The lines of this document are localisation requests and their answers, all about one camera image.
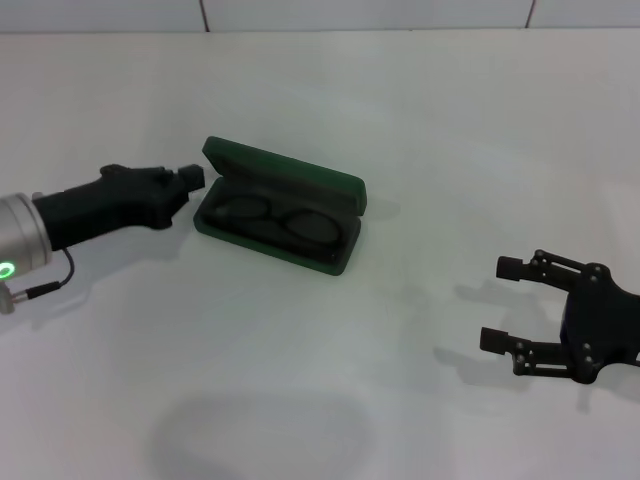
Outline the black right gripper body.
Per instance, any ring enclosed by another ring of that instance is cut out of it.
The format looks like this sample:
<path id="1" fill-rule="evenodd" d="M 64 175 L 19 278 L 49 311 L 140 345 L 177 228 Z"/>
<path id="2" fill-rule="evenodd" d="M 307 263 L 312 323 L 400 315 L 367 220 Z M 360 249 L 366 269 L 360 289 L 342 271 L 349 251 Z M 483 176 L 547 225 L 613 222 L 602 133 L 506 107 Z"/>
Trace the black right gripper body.
<path id="1" fill-rule="evenodd" d="M 637 367 L 639 296 L 620 288 L 608 267 L 586 264 L 568 292 L 560 340 L 578 383 L 593 383 L 609 365 Z"/>

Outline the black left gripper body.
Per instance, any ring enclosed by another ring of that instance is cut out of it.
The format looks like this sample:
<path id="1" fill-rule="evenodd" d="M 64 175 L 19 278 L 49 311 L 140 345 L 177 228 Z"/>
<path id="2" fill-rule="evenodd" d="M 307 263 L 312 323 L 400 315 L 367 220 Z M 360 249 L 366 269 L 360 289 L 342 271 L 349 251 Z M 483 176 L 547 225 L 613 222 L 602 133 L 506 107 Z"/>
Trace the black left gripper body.
<path id="1" fill-rule="evenodd" d="M 173 201 L 167 168 L 107 165 L 100 178 L 33 201 L 51 247 L 64 249 L 125 227 L 164 230 L 189 201 Z"/>

